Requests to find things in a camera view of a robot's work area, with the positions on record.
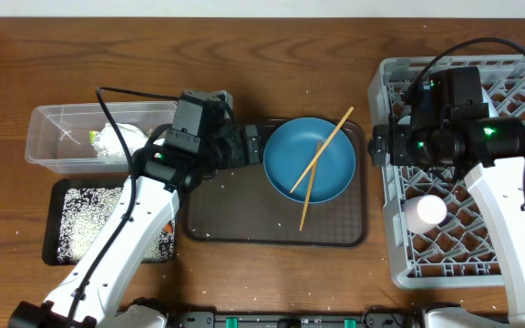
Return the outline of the light blue cup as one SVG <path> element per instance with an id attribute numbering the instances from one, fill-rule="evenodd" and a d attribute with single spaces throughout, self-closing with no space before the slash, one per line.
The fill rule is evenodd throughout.
<path id="1" fill-rule="evenodd" d="M 402 117 L 398 120 L 399 125 L 409 125 L 410 124 L 411 117 L 409 115 Z"/>

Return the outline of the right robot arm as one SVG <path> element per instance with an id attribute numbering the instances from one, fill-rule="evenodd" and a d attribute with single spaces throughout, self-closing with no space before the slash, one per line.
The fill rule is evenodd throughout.
<path id="1" fill-rule="evenodd" d="M 444 122 L 436 127 L 376 125 L 368 142 L 374 165 L 451 167 L 485 221 L 509 304 L 509 322 L 525 327 L 525 128 L 517 118 Z"/>

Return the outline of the light blue rice bowl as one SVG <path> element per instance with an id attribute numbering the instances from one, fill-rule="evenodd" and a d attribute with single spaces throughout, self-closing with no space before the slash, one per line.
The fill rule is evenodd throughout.
<path id="1" fill-rule="evenodd" d="M 496 118 L 498 116 L 498 113 L 495 109 L 492 99 L 490 98 L 488 92 L 486 91 L 484 87 L 481 88 L 481 91 L 482 91 L 483 101 L 487 103 L 489 107 L 489 116 L 491 118 Z"/>

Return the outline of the orange carrot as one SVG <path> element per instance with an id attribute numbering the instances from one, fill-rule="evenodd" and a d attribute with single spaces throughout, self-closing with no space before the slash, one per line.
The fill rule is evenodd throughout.
<path id="1" fill-rule="evenodd" d="M 173 225 L 172 225 L 171 222 L 168 222 L 168 223 L 164 226 L 163 230 L 164 230 L 165 232 L 167 232 L 168 234 L 172 234 L 172 233 L 174 232 L 174 227 L 173 227 Z"/>

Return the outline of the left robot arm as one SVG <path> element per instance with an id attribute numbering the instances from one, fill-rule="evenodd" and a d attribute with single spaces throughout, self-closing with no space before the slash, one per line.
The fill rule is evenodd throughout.
<path id="1" fill-rule="evenodd" d="M 168 315 L 153 301 L 118 310 L 152 241 L 173 220 L 204 176 L 262 160 L 255 125 L 206 132 L 157 127 L 131 161 L 118 205 L 72 272 L 40 305 L 21 302 L 11 327 L 164 327 Z"/>

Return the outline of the foil yellow snack wrapper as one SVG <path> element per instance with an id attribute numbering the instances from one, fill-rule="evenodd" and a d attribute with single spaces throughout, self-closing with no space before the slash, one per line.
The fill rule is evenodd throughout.
<path id="1" fill-rule="evenodd" d="M 90 131 L 89 132 L 89 142 L 91 145 L 95 145 L 96 144 L 96 137 L 98 135 L 98 132 L 97 131 Z"/>

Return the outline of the white napkin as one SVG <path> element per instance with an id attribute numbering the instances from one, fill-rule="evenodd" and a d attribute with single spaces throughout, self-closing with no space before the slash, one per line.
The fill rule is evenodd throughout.
<path id="1" fill-rule="evenodd" d="M 141 149 L 149 140 L 149 136 L 134 125 L 118 123 L 118 129 L 131 155 L 133 155 L 136 150 Z M 126 159 L 125 152 L 118 140 L 117 134 L 109 123 L 107 123 L 101 131 L 98 131 L 96 144 L 92 145 L 92 147 L 98 158 Z"/>

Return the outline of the white pink cup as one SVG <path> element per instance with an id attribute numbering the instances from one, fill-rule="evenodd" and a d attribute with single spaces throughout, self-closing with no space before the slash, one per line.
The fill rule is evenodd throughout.
<path id="1" fill-rule="evenodd" d="M 447 205 L 436 195 L 419 196 L 407 200 L 402 207 L 407 229 L 423 234 L 437 227 L 447 217 Z"/>

